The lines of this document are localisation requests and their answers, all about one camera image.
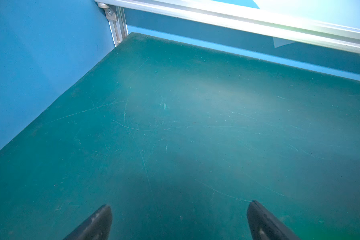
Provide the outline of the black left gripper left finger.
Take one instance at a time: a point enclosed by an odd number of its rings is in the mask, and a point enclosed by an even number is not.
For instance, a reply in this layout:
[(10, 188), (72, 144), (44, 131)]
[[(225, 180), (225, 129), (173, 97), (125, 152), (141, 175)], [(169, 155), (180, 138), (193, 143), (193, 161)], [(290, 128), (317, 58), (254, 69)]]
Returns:
[(68, 234), (64, 240), (107, 240), (113, 221), (109, 205), (102, 205), (77, 228)]

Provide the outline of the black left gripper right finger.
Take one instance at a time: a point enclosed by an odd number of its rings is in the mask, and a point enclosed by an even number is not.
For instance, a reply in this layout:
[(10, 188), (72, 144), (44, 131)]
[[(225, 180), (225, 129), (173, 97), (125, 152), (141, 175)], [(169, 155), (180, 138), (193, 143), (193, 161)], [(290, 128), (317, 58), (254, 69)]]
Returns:
[(299, 240), (300, 238), (284, 225), (260, 202), (251, 201), (247, 220), (253, 240)]

